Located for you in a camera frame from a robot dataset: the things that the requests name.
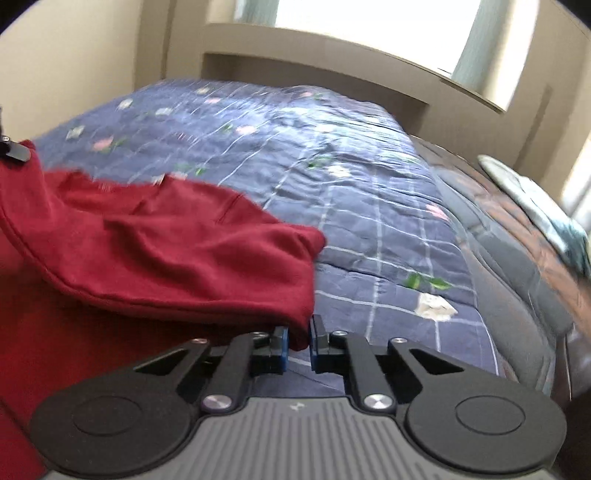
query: wall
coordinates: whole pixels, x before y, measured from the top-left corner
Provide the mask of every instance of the wall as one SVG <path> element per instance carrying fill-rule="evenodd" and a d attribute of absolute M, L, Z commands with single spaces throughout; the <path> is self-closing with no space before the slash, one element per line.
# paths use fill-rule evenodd
<path fill-rule="evenodd" d="M 14 22 L 0 37 L 5 132 L 35 137 L 131 92 L 141 5 L 40 0 Z"/>
<path fill-rule="evenodd" d="M 166 76 L 168 44 L 176 0 L 144 0 L 139 22 L 135 88 Z"/>
<path fill-rule="evenodd" d="M 574 109 L 541 182 L 541 187 L 559 203 L 564 183 L 590 133 L 591 41 L 588 41 L 583 76 L 574 101 Z"/>
<path fill-rule="evenodd" d="M 224 9 L 217 3 L 229 0 L 213 1 L 219 12 Z M 540 0 L 531 48 L 513 101 L 506 112 L 499 113 L 448 80 L 403 59 L 322 35 L 207 24 L 208 6 L 207 0 L 177 0 L 168 77 L 199 77 L 204 53 L 263 57 L 333 70 L 428 104 L 418 132 L 426 140 L 472 161 L 478 154 L 489 154 L 536 181 L 551 164 L 573 109 L 588 44 L 580 25 L 561 5 Z"/>

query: green leaf pattern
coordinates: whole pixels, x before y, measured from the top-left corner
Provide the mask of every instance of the green leaf pattern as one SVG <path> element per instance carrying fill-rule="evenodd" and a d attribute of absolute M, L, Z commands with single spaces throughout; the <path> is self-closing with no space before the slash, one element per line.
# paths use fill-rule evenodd
<path fill-rule="evenodd" d="M 421 283 L 427 283 L 438 290 L 447 290 L 448 288 L 453 287 L 452 284 L 443 280 L 442 278 L 429 277 L 427 275 L 422 275 L 419 272 L 412 272 L 404 281 L 404 286 L 406 288 L 418 290 L 421 286 Z"/>

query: blue quilt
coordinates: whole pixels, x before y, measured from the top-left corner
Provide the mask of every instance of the blue quilt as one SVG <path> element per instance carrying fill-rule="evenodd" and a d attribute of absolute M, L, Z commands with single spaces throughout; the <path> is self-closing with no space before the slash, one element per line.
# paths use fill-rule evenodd
<path fill-rule="evenodd" d="M 121 183 L 174 173 L 245 192 L 286 222 L 318 227 L 328 244 L 316 264 L 315 311 L 329 330 L 383 345 L 406 337 L 500 374 L 429 168 L 381 107 L 319 87 L 165 80 L 36 144 L 45 168 Z M 446 322 L 415 314 L 420 291 L 458 313 Z M 278 382 L 260 379 L 257 391 L 342 389 L 336 376 L 311 373 L 307 352 L 293 352 L 289 365 Z"/>

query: gray ribbed surface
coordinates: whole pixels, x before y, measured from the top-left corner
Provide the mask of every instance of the gray ribbed surface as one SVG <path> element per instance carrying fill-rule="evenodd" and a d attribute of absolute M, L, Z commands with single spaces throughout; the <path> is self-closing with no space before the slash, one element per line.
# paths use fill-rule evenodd
<path fill-rule="evenodd" d="M 71 477 L 50 474 L 46 480 Z M 134 480 L 459 480 L 416 453 L 397 425 L 354 410 L 346 398 L 252 398 L 203 422 L 168 463 Z M 550 480 L 546 472 L 520 477 Z"/>

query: black clip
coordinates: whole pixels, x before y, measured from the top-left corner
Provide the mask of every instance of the black clip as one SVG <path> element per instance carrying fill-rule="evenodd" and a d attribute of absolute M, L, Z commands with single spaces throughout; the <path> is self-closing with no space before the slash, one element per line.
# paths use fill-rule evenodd
<path fill-rule="evenodd" d="M 16 160 L 21 163 L 25 163 L 31 159 L 31 151 L 16 142 L 10 140 L 2 132 L 2 124 L 0 122 L 0 158 L 6 158 L 8 160 Z"/>

